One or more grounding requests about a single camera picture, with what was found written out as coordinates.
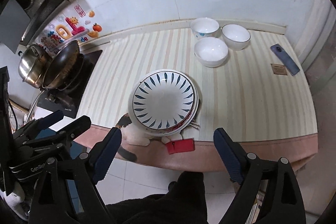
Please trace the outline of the plain white bowl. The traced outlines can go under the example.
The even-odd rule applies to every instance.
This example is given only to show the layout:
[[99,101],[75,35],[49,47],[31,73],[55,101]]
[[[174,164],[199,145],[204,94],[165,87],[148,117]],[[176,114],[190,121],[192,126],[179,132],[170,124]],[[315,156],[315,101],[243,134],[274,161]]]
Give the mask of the plain white bowl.
[[202,38],[194,45],[194,55],[197,60],[208,68],[221,66],[228,57],[228,47],[218,38]]

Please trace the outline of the white bowl gold rim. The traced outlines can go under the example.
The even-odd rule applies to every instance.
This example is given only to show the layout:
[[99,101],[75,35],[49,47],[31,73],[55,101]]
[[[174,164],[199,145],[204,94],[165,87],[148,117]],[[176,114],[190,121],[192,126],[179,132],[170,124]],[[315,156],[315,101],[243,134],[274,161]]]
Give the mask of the white bowl gold rim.
[[251,34],[246,28],[238,24],[227,24],[222,27],[222,38],[228,48],[241,51],[248,46]]

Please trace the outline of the white bowl blue flower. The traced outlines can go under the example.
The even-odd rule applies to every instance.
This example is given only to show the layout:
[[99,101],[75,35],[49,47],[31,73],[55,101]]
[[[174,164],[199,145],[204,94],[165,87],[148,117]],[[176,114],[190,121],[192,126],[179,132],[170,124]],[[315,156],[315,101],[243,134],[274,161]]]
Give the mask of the white bowl blue flower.
[[197,18],[190,22],[190,28],[194,36],[199,40],[206,37],[215,37],[220,25],[211,18]]

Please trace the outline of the white plate pink flowers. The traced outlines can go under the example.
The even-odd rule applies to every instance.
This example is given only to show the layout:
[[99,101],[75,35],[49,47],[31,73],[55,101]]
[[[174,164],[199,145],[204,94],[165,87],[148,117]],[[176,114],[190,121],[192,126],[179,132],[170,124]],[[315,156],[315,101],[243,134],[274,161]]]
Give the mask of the white plate pink flowers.
[[146,132],[153,136],[179,134],[194,119],[199,106],[199,94],[191,80],[185,79],[182,87],[157,85],[149,91],[143,121]]

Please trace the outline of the black induction cooktop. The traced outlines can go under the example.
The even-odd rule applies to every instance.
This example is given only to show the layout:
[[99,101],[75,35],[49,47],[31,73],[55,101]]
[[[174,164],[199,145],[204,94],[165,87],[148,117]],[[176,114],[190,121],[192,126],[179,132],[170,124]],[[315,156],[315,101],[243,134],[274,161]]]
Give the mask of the black induction cooktop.
[[102,50],[80,53],[60,87],[43,93],[37,106],[51,112],[61,110],[65,116],[76,118],[85,88],[101,54]]

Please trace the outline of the black frying pan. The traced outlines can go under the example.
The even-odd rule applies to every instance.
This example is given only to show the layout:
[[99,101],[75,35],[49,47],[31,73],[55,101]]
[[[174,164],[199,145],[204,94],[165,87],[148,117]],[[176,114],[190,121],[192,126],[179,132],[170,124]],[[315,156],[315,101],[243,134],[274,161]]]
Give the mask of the black frying pan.
[[59,88],[64,83],[64,80],[67,78],[72,67],[75,65],[79,53],[80,48],[77,40],[72,40],[64,45],[58,54],[52,59],[43,76],[42,86],[39,88],[40,93],[34,100],[34,103],[27,114],[25,120],[26,123],[30,120],[34,108],[42,94],[48,90]]

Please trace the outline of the red tag on tablecloth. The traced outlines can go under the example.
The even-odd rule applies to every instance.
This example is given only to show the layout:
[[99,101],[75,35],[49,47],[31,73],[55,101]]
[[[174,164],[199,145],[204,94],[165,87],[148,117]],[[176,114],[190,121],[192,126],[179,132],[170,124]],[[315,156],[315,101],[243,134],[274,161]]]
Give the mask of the red tag on tablecloth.
[[165,144],[168,154],[191,152],[195,150],[194,139],[173,140]]

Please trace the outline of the person dark clothing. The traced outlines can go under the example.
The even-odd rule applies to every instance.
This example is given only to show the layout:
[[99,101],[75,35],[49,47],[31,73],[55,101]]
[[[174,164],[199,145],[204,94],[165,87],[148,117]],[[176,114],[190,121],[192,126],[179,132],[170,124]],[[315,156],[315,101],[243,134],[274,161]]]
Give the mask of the person dark clothing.
[[107,205],[116,223],[207,223],[204,175],[183,172],[166,194]]

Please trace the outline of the striped cat tablecloth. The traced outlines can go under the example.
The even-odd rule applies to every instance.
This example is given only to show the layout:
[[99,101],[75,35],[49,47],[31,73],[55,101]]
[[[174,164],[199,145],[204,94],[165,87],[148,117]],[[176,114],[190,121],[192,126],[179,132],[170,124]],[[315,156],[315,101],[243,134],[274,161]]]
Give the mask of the striped cat tablecloth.
[[317,154],[317,120],[306,77],[303,72],[279,75],[280,61],[270,49],[279,44],[294,56],[285,36],[251,31],[249,46],[230,51],[217,68],[204,67],[196,59],[195,42],[190,29],[180,28],[111,35],[83,45],[84,52],[102,54],[78,110],[78,115],[91,118],[92,125],[77,142],[93,147],[127,113],[138,80],[158,69],[175,69],[193,79],[199,90],[195,125],[182,133],[195,140],[195,149],[169,154],[160,140],[145,147],[124,141],[128,161],[174,170],[223,170],[213,145],[219,127],[246,151],[268,160],[286,157],[294,169]]

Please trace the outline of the brown card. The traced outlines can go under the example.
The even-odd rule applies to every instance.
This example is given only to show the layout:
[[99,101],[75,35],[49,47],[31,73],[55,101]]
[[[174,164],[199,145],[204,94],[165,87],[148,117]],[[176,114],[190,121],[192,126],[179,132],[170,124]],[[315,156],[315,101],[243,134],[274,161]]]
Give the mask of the brown card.
[[282,76],[287,76],[287,70],[284,65],[281,64],[271,64],[272,71],[274,75],[282,75]]

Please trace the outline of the blue smartphone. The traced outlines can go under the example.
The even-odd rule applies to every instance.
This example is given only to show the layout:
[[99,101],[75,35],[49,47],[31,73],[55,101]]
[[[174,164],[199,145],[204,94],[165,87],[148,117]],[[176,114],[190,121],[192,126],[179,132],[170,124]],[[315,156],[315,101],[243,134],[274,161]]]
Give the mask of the blue smartphone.
[[288,69],[292,76],[295,76],[300,71],[298,65],[288,55],[286,50],[280,46],[280,44],[272,45],[270,50],[277,56],[277,58],[282,62],[286,69]]

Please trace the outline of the black range hood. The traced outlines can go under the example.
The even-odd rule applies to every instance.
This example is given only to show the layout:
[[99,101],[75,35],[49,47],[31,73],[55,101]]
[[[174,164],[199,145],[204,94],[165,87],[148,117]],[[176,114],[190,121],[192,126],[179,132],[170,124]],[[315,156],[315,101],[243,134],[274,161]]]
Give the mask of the black range hood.
[[71,0],[9,0],[1,13],[1,43],[28,46]]

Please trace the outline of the colourful wall sticker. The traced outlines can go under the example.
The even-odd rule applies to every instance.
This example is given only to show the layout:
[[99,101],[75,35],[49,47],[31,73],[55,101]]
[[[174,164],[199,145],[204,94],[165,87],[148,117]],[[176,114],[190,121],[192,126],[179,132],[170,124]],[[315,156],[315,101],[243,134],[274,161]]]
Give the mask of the colourful wall sticker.
[[103,34],[101,16],[84,1],[76,1],[56,15],[33,41],[54,57],[65,45],[76,40],[85,44]]

